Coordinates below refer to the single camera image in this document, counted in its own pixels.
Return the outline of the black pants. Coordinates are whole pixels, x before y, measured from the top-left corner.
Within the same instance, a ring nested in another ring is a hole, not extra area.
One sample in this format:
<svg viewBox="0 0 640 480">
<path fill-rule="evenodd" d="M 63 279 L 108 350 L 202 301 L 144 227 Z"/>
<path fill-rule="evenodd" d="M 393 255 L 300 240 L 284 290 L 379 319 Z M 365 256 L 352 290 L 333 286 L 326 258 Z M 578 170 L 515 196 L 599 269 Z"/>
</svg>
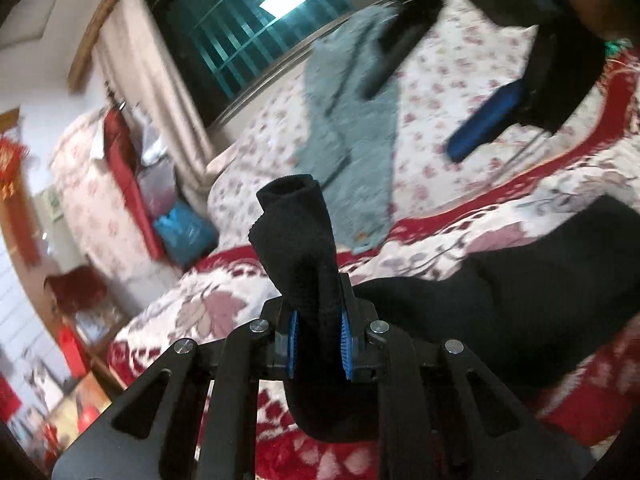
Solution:
<svg viewBox="0 0 640 480">
<path fill-rule="evenodd" d="M 250 244 L 297 316 L 285 386 L 296 425 L 328 442 L 371 440 L 375 388 L 345 375 L 341 279 L 320 186 L 308 174 L 258 191 Z M 355 295 L 387 323 L 439 344 L 456 338 L 523 402 L 610 342 L 639 311 L 639 216 L 611 196 L 536 242 L 465 258 L 449 278 L 375 278 Z"/>
</svg>

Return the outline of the blue plastic bag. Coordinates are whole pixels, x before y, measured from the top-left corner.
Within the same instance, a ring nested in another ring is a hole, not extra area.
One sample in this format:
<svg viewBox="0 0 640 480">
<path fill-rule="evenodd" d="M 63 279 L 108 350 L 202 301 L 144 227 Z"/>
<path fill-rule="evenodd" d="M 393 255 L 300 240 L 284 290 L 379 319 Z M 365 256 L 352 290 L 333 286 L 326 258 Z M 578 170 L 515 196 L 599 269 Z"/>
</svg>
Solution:
<svg viewBox="0 0 640 480">
<path fill-rule="evenodd" d="M 162 240 L 169 260 L 183 270 L 218 246 L 216 228 L 182 200 L 177 200 L 168 214 L 155 219 L 153 229 Z"/>
</svg>

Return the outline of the floral covered cabinet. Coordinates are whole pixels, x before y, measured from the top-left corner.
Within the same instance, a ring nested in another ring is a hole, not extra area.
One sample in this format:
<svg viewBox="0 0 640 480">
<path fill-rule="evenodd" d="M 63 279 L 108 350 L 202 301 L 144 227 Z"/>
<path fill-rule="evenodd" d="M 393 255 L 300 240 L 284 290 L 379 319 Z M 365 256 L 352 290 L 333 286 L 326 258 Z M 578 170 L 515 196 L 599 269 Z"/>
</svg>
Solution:
<svg viewBox="0 0 640 480">
<path fill-rule="evenodd" d="M 53 185 L 80 252 L 108 278 L 128 282 L 163 269 L 104 159 L 92 156 L 104 133 L 104 110 L 78 116 L 58 138 L 50 158 Z"/>
</svg>

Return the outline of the green yarn bundle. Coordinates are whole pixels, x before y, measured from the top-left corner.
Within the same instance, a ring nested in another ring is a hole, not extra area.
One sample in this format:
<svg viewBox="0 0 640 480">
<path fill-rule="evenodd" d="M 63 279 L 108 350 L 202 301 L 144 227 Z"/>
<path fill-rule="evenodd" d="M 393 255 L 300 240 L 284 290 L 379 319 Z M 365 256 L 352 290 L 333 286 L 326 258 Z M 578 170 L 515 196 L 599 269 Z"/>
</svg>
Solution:
<svg viewBox="0 0 640 480">
<path fill-rule="evenodd" d="M 608 58 L 615 58 L 632 48 L 632 43 L 627 38 L 605 41 L 605 53 Z"/>
</svg>

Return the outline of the floral print bed sheet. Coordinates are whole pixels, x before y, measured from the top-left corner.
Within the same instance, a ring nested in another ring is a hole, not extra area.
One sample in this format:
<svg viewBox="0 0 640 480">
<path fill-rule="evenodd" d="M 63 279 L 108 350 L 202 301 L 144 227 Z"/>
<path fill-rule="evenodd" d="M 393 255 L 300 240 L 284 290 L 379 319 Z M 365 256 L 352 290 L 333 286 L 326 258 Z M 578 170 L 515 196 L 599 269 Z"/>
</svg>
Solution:
<svg viewBox="0 0 640 480">
<path fill-rule="evenodd" d="M 450 162 L 445 153 L 448 139 L 499 87 L 521 75 L 534 35 L 533 29 L 491 24 L 469 0 L 445 0 L 437 25 L 392 79 L 399 89 L 392 226 L 470 200 L 571 150 L 596 128 L 604 99 L 592 89 L 558 133 L 513 126 L 464 162 Z M 262 214 L 256 197 L 260 188 L 299 174 L 294 155 L 309 133 L 307 61 L 280 78 L 242 115 L 233 162 L 208 196 L 208 214 L 221 248 L 246 243 Z"/>
</svg>

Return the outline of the window with teal grille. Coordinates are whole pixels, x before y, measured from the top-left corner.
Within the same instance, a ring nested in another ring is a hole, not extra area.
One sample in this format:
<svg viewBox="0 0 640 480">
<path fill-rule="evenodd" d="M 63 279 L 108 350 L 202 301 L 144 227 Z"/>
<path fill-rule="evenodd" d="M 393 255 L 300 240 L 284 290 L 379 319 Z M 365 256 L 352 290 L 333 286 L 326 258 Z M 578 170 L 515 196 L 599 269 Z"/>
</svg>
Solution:
<svg viewBox="0 0 640 480">
<path fill-rule="evenodd" d="M 146 0 L 205 125 L 322 27 L 376 0 Z"/>
</svg>

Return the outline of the beige curtain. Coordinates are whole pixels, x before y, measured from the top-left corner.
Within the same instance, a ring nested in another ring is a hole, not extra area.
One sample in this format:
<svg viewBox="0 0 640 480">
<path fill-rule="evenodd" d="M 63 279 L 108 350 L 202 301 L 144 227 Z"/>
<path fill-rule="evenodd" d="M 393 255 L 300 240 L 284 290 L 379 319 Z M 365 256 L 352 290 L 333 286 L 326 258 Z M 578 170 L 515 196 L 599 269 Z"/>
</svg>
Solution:
<svg viewBox="0 0 640 480">
<path fill-rule="evenodd" d="M 93 59 L 116 94 L 151 119 L 183 180 L 211 185 L 221 172 L 217 152 L 145 0 L 116 2 Z"/>
</svg>

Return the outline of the teal fleece garment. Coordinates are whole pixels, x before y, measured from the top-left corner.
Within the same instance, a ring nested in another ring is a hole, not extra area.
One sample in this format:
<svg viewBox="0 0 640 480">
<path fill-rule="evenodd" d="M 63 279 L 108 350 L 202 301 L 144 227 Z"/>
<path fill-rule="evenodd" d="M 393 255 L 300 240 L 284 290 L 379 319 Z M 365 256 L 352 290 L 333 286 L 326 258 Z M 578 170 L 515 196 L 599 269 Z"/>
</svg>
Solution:
<svg viewBox="0 0 640 480">
<path fill-rule="evenodd" d="M 392 17 L 385 6 L 352 14 L 314 44 L 304 71 L 309 133 L 295 169 L 319 182 L 334 238 L 355 254 L 382 244 L 392 226 L 398 83 L 370 100 L 361 89 L 381 61 L 378 35 Z"/>
</svg>

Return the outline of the red and white floral blanket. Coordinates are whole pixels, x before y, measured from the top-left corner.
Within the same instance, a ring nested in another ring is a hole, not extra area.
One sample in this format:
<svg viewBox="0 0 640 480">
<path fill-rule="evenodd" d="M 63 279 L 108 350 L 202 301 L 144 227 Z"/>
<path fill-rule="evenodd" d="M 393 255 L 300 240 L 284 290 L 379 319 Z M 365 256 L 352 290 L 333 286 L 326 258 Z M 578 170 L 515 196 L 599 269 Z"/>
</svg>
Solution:
<svg viewBox="0 0 640 480">
<path fill-rule="evenodd" d="M 431 218 L 397 222 L 374 252 L 341 252 L 338 265 L 354 283 L 390 276 L 442 280 L 478 252 L 529 244 L 602 194 L 639 203 L 639 57 L 611 58 L 598 96 L 605 108 L 593 133 L 555 157 L 475 200 Z M 175 340 L 209 342 L 250 318 L 272 285 L 250 246 L 205 259 L 116 337 L 107 362 L 132 384 Z M 586 356 L 534 404 L 536 416 L 593 460 L 608 452 L 639 404 L 639 324 Z M 305 436 L 283 389 L 260 386 L 256 469 L 262 479 L 372 479 L 371 443 L 324 444 Z"/>
</svg>

